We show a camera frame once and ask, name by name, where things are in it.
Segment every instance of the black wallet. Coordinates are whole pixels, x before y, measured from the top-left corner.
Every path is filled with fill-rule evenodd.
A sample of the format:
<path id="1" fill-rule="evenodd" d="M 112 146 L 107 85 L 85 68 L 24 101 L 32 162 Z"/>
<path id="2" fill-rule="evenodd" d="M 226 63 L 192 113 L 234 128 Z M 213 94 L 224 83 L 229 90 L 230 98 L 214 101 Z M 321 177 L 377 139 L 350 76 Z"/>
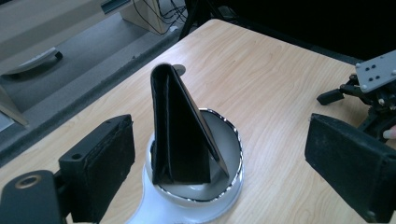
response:
<path id="1" fill-rule="evenodd" d="M 153 69 L 151 91 L 155 128 L 152 183 L 210 183 L 209 152 L 228 175 L 205 119 L 171 64 Z"/>

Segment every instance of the wooden table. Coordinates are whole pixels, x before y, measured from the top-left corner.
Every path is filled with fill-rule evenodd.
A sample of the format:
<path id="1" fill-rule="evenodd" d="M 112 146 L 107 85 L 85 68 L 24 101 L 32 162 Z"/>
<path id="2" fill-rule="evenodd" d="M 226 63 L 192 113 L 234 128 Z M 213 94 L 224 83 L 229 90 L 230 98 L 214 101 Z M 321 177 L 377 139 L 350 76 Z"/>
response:
<path id="1" fill-rule="evenodd" d="M 106 119 L 131 114 L 136 161 L 102 223 L 124 223 L 142 196 L 145 150 L 153 133 L 150 71 L 183 64 L 199 107 L 216 110 L 240 132 L 245 181 L 234 207 L 213 223 L 365 223 L 305 161 L 311 113 L 359 125 L 367 106 L 355 97 L 316 98 L 347 81 L 354 66 L 223 21 L 209 21 L 0 170 L 0 188 L 57 160 Z"/>

